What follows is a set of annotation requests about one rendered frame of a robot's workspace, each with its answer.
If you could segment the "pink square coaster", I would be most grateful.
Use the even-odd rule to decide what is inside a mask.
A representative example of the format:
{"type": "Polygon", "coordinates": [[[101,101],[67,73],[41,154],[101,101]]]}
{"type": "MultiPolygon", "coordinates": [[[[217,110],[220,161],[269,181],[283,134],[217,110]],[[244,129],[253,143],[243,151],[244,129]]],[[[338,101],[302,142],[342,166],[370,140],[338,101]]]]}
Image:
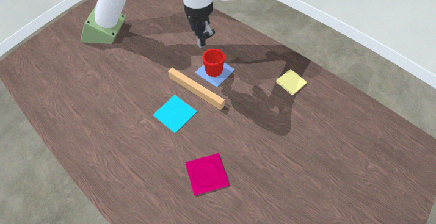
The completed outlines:
{"type": "Polygon", "coordinates": [[[194,196],[229,186],[219,153],[185,164],[194,196]]]}

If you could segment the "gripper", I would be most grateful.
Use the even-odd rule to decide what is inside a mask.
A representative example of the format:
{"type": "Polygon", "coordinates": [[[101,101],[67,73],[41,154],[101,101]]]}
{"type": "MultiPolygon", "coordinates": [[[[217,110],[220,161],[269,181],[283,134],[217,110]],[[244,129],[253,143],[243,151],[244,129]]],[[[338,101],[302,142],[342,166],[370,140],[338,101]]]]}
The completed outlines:
{"type": "Polygon", "coordinates": [[[197,36],[197,45],[201,48],[206,45],[206,39],[215,34],[215,30],[210,28],[209,15],[213,10],[213,2],[199,9],[187,7],[184,4],[184,11],[191,25],[192,31],[197,36]],[[192,23],[191,23],[192,22],[192,23]]]}

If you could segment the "yellow sticky-note pad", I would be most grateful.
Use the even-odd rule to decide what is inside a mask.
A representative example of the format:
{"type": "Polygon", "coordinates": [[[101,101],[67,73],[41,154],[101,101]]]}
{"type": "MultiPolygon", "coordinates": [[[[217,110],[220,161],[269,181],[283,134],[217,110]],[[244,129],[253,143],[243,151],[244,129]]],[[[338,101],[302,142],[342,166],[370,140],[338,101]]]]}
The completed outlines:
{"type": "Polygon", "coordinates": [[[307,83],[298,74],[293,72],[293,70],[287,71],[283,76],[278,78],[276,82],[291,95],[295,94],[307,83]]]}

